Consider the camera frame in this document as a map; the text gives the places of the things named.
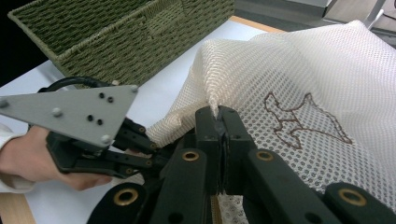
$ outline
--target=human hand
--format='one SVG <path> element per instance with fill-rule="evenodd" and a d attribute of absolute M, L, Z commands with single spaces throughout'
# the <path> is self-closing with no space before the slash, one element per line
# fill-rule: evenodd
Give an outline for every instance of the human hand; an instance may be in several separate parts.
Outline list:
<path fill-rule="evenodd" d="M 35 182 L 57 179 L 76 190 L 110 182 L 108 175 L 60 173 L 47 150 L 48 133 L 48 130 L 34 126 L 26 135 L 6 143 L 0 151 L 0 173 L 19 175 Z"/>

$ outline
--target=wooden edge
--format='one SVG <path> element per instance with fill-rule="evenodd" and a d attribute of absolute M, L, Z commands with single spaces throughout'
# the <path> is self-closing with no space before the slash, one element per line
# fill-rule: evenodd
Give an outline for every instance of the wooden edge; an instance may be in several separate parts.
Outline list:
<path fill-rule="evenodd" d="M 3 224 L 35 224 L 24 194 L 0 193 L 0 217 Z"/>
<path fill-rule="evenodd" d="M 243 19 L 243 18 L 240 18 L 240 17 L 236 17 L 236 16 L 231 16 L 231 18 L 229 20 L 230 21 L 236 21 L 236 22 L 239 22 L 239 23 L 242 23 L 242 24 L 245 24 L 245 25 L 251 26 L 253 28 L 266 31 L 266 32 L 285 33 L 285 31 L 283 31 L 283 30 L 279 30 L 279 29 L 276 29 L 276 28 L 271 27 L 271 26 L 263 25 L 261 23 L 255 22 L 255 21 L 249 21 L 249 20 L 246 20 L 246 19 Z"/>

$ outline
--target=embroidered design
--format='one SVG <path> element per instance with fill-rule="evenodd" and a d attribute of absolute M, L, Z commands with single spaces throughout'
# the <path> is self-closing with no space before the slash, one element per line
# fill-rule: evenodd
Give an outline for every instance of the embroidered design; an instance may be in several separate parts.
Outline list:
<path fill-rule="evenodd" d="M 338 120 L 330 113 L 319 108 L 312 99 L 311 93 L 305 95 L 303 102 L 295 108 L 280 108 L 279 101 L 270 92 L 264 99 L 265 109 L 272 113 L 279 127 L 274 128 L 276 136 L 295 149 L 302 149 L 296 131 L 311 131 L 326 134 L 346 144 L 352 144 Z"/>

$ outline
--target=brass grommet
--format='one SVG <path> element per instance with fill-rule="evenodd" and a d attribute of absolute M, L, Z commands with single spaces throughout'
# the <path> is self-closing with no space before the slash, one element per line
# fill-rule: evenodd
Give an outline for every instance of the brass grommet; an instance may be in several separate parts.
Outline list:
<path fill-rule="evenodd" d="M 121 198 L 123 194 L 128 193 L 131 194 L 131 197 L 128 197 L 127 199 Z M 136 201 L 138 195 L 139 193 L 135 189 L 121 189 L 119 192 L 116 193 L 116 195 L 114 195 L 114 203 L 119 206 L 126 206 Z"/>
<path fill-rule="evenodd" d="M 196 161 L 199 158 L 199 154 L 194 151 L 188 151 L 183 153 L 182 158 L 185 161 Z"/>
<path fill-rule="evenodd" d="M 363 195 L 353 189 L 339 189 L 338 195 L 344 201 L 353 205 L 364 206 L 367 204 L 367 200 L 363 197 Z"/>
<path fill-rule="evenodd" d="M 258 151 L 256 153 L 256 157 L 262 161 L 271 161 L 274 159 L 274 156 L 271 153 L 266 152 L 266 151 Z"/>

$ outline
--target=white sleeve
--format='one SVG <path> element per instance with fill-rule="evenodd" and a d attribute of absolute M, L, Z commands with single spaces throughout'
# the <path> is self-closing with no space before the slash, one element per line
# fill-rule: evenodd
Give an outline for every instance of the white sleeve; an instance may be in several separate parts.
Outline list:
<path fill-rule="evenodd" d="M 9 140 L 21 135 L 23 134 L 13 133 L 7 126 L 0 123 L 0 151 Z M 0 173 L 0 192 L 24 193 L 32 190 L 34 183 L 17 175 Z"/>

